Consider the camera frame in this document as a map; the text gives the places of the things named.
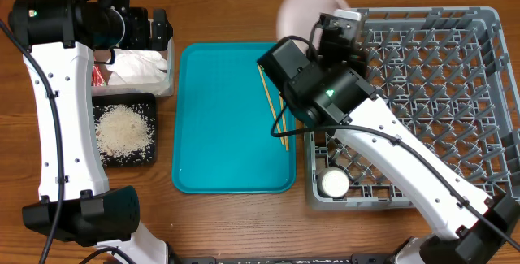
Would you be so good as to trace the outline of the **white napkin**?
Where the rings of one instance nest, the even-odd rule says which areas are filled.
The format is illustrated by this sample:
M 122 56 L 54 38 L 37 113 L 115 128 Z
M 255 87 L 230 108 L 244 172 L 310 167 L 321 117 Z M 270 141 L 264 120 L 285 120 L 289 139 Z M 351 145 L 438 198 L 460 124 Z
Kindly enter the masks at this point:
M 167 77 L 168 62 L 158 51 L 115 49 L 115 62 L 106 69 L 108 85 L 158 83 Z

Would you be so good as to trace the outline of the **large white plate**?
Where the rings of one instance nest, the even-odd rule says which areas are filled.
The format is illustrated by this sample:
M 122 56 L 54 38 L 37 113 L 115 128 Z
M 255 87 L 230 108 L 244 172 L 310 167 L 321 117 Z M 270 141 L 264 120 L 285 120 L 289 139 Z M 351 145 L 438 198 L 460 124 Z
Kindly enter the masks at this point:
M 280 41 L 287 36 L 309 41 L 320 15 L 334 15 L 336 10 L 351 11 L 345 0 L 283 0 L 276 21 L 276 46 L 280 46 Z

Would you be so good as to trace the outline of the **red sauce packet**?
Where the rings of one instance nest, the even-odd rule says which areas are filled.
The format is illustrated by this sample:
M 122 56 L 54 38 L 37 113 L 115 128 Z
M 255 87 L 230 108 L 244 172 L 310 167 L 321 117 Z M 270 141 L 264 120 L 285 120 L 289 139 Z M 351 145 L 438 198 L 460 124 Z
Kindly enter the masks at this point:
M 106 81 L 102 76 L 102 71 L 97 64 L 93 65 L 91 85 L 93 87 L 106 86 Z

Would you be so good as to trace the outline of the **wooden chopstick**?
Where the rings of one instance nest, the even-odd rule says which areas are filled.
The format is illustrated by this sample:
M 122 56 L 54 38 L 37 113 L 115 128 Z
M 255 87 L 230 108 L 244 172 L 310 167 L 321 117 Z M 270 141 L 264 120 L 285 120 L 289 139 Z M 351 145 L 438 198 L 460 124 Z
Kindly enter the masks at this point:
M 274 106 L 273 106 L 273 103 L 272 103 L 272 100 L 271 100 L 271 95 L 270 95 L 269 89 L 267 87 L 267 83 L 266 83 L 265 77 L 263 75 L 262 68 L 258 64 L 257 64 L 257 67 L 258 67 L 258 73 L 259 73 L 261 81 L 262 81 L 262 86 L 263 86 L 265 94 L 266 94 L 267 102 L 268 102 L 269 107 L 271 109 L 271 113 L 272 113 L 273 119 L 276 120 L 277 115 L 275 113 L 275 109 L 274 109 Z
M 280 109 L 283 111 L 283 109 L 285 107 L 285 104 L 284 104 L 284 100 L 281 97 L 281 95 L 279 95 L 279 104 L 280 104 Z M 286 132 L 287 131 L 287 127 L 286 127 L 286 119 L 285 119 L 285 113 L 284 112 L 281 113 L 281 120 L 282 120 L 282 130 L 283 130 L 283 132 Z M 284 136 L 282 138 L 284 140 L 285 149 L 288 152 L 289 151 L 288 138 L 286 136 Z

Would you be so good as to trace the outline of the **cooked rice pile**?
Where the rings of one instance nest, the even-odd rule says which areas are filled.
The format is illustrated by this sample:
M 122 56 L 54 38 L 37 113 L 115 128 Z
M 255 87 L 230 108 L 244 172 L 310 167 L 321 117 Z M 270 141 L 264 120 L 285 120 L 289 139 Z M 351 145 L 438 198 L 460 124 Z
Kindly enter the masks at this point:
M 144 162 L 151 155 L 154 127 L 143 110 L 126 105 L 99 107 L 95 122 L 97 148 L 103 162 Z

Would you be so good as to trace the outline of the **white cup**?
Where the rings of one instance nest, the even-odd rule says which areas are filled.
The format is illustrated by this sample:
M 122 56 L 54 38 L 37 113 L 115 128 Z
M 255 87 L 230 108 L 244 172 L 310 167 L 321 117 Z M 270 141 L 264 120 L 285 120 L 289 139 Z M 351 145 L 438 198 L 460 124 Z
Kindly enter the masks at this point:
M 341 198 L 349 191 L 349 177 L 338 167 L 327 167 L 318 174 L 318 190 L 326 197 Z

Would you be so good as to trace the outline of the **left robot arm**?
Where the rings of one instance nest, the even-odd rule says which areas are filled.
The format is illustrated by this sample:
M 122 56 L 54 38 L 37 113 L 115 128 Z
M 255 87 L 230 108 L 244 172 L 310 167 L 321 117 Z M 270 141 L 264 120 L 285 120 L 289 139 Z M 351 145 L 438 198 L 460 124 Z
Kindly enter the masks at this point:
M 109 185 L 91 87 L 95 50 L 167 48 L 166 12 L 130 0 L 15 0 L 1 28 L 23 55 L 37 107 L 41 179 L 37 202 L 22 209 L 25 227 L 119 262 L 177 262 L 141 222 L 136 189 Z

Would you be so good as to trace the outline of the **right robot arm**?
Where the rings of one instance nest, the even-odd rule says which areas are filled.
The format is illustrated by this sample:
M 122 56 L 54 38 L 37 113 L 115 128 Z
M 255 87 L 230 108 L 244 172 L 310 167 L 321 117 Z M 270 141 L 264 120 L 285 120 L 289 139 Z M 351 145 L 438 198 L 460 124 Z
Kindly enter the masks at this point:
M 391 263 L 485 263 L 512 242 L 519 205 L 490 196 L 452 171 L 387 107 L 366 79 L 354 11 L 321 14 L 319 40 L 289 35 L 258 59 L 303 132 L 333 132 L 408 197 L 431 228 L 388 257 Z

